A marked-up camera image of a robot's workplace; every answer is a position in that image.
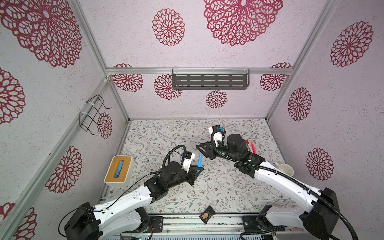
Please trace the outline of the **blue highlighter pen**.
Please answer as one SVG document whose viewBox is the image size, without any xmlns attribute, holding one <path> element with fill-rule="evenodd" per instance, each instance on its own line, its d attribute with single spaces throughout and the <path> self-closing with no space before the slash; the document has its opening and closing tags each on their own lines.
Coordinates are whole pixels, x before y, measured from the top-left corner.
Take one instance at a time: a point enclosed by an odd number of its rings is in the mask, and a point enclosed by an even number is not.
<svg viewBox="0 0 384 240">
<path fill-rule="evenodd" d="M 203 155 L 202 155 L 202 154 L 199 154 L 199 161 L 198 161 L 198 167 L 199 167 L 199 168 L 202 167 L 202 162 L 203 162 Z"/>
</svg>

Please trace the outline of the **pink highlighter pen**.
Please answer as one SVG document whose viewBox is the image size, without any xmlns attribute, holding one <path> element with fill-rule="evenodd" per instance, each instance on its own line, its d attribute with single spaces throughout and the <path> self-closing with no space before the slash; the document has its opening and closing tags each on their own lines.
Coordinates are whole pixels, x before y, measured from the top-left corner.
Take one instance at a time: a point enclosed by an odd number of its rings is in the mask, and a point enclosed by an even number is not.
<svg viewBox="0 0 384 240">
<path fill-rule="evenodd" d="M 257 154 L 256 147 L 254 145 L 254 142 L 251 141 L 251 146 L 254 154 Z"/>
</svg>

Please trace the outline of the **white red marker pen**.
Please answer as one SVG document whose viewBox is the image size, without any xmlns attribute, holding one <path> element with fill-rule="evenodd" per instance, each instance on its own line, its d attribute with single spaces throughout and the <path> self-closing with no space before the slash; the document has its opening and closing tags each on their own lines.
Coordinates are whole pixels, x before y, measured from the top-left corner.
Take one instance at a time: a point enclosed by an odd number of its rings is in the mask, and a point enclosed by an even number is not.
<svg viewBox="0 0 384 240">
<path fill-rule="evenodd" d="M 252 147 L 251 147 L 250 142 L 249 142 L 248 140 L 246 140 L 246 143 L 247 143 L 247 149 L 248 149 L 248 151 L 252 153 Z"/>
</svg>

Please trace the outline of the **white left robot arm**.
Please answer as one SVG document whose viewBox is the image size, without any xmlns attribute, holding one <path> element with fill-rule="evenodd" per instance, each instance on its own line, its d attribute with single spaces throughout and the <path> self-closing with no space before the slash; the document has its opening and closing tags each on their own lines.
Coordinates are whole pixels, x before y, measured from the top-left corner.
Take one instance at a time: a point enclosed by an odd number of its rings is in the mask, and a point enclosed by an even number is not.
<svg viewBox="0 0 384 240">
<path fill-rule="evenodd" d="M 105 240 L 123 232 L 143 232 L 151 218 L 146 208 L 165 197 L 169 189 L 183 183 L 194 185 L 203 168 L 191 165 L 186 171 L 178 162 L 170 162 L 136 190 L 114 201 L 91 206 L 80 205 L 64 225 L 68 240 Z"/>
</svg>

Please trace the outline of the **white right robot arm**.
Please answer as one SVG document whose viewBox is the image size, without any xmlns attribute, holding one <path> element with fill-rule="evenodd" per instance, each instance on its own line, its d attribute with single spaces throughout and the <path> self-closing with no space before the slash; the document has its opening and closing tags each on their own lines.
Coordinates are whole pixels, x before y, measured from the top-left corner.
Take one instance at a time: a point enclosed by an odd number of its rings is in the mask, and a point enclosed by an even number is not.
<svg viewBox="0 0 384 240">
<path fill-rule="evenodd" d="M 211 134 L 208 142 L 196 146 L 205 157 L 216 157 L 231 161 L 243 174 L 262 181 L 293 200 L 297 207 L 282 209 L 272 205 L 265 206 L 256 217 L 254 230 L 246 230 L 246 235 L 274 234 L 286 227 L 304 229 L 319 240 L 335 240 L 333 230 L 338 221 L 342 221 L 357 240 L 358 234 L 352 224 L 340 212 L 336 193 L 329 188 L 319 190 L 306 185 L 285 174 L 254 150 L 248 150 L 248 143 L 239 134 L 228 137 L 218 130 Z"/>
</svg>

